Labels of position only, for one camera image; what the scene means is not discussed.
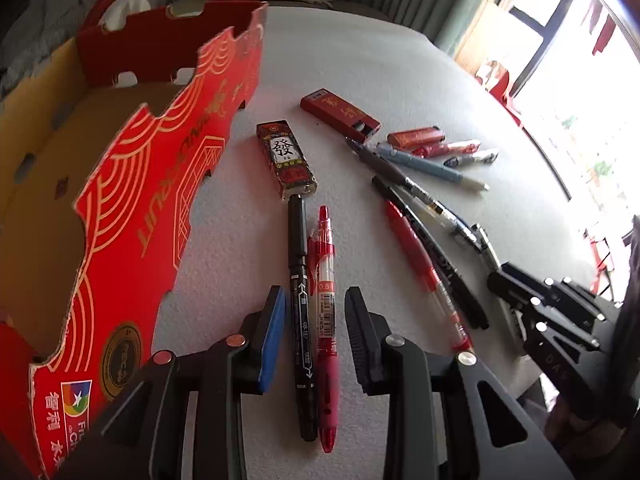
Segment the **person's right hand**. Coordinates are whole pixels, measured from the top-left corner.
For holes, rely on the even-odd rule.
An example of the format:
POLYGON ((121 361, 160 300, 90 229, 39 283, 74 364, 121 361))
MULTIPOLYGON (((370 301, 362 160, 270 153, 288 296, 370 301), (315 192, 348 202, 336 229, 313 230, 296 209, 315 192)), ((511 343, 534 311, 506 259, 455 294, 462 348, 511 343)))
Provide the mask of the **person's right hand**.
POLYGON ((582 420, 558 396, 544 435, 575 479, 621 479, 620 452, 629 428, 605 419, 582 420))

